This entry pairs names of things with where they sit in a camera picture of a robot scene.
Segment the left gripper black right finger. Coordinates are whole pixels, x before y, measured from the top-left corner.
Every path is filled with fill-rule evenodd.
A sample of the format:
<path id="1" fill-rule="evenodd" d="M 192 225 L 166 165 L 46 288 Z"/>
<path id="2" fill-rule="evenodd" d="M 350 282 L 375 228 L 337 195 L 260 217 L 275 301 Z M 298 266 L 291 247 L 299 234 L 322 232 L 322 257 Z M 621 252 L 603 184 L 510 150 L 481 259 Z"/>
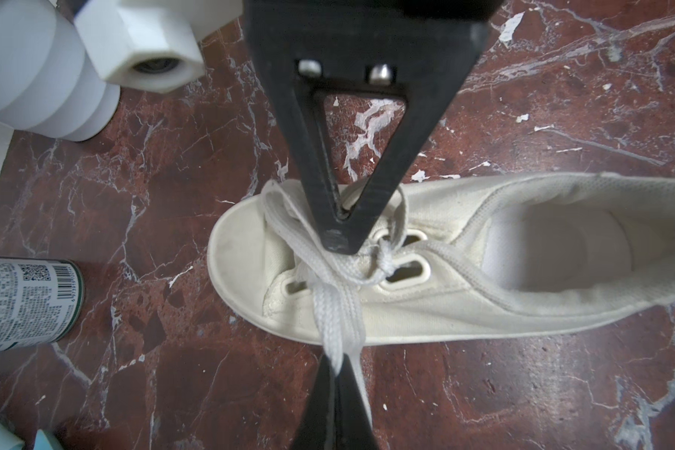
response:
<path id="1" fill-rule="evenodd" d="M 335 379 L 333 448 L 337 450 L 378 450 L 350 358 L 343 357 Z"/>

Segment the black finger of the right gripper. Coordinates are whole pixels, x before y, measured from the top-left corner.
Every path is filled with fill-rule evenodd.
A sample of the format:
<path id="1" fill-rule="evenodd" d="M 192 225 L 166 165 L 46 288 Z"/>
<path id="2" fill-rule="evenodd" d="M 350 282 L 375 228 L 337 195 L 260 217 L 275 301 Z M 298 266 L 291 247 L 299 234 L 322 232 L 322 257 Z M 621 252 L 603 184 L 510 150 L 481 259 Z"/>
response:
<path id="1" fill-rule="evenodd" d="M 497 1 L 247 1 L 255 71 L 320 242 L 352 255 L 478 62 Z M 397 108 L 366 185 L 345 201 L 339 145 L 370 104 Z"/>

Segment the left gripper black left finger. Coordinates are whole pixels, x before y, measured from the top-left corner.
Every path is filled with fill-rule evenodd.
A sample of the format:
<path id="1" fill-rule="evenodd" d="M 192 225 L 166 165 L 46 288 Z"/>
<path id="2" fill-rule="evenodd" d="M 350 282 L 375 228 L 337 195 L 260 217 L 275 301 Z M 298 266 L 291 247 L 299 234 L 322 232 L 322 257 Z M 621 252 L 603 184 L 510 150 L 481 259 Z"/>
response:
<path id="1" fill-rule="evenodd" d="M 323 356 L 292 450 L 330 450 L 335 446 L 335 373 Z"/>

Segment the cream white sneaker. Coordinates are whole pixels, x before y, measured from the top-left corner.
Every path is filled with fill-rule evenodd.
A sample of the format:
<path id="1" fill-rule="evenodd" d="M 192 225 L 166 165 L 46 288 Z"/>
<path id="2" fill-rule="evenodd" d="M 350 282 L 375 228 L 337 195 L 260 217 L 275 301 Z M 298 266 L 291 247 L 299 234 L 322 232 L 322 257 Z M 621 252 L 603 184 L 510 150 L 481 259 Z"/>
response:
<path id="1" fill-rule="evenodd" d="M 358 291 L 366 345 L 571 333 L 675 302 L 675 178 L 555 172 L 402 188 L 397 270 Z M 388 238 L 398 203 L 362 249 Z M 298 263 L 261 195 L 229 209 L 207 247 L 210 279 L 239 316 L 322 345 Z"/>

